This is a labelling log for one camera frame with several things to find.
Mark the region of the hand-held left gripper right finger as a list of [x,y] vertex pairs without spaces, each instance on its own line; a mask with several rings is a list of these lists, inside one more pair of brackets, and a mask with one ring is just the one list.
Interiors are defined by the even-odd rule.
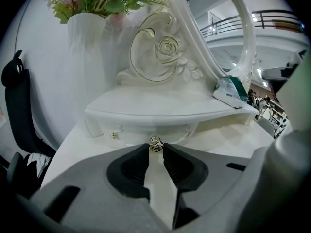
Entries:
[[207,165],[196,157],[165,144],[163,150],[164,166],[179,191],[198,189],[208,176]]

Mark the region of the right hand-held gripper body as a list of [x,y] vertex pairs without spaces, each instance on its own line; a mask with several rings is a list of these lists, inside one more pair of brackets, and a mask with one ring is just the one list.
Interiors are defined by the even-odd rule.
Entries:
[[298,64],[292,66],[266,69],[262,72],[262,78],[267,81],[273,89],[280,89],[293,74]]

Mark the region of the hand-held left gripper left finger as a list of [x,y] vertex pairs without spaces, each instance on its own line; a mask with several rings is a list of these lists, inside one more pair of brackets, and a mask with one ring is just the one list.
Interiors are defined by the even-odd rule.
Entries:
[[134,149],[112,161],[106,170],[110,184],[129,198],[150,198],[144,187],[145,174],[149,167],[149,147],[136,145]]

